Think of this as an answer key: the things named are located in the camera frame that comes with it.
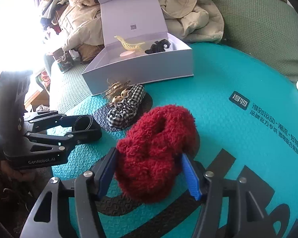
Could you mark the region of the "left hand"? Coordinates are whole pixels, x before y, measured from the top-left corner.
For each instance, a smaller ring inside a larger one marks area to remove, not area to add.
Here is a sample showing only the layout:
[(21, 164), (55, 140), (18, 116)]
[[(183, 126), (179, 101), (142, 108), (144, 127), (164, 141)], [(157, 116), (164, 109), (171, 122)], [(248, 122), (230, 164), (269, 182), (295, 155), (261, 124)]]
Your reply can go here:
[(0, 175), (19, 182), (32, 182), (35, 179), (35, 170), (15, 170), (7, 161), (0, 161)]

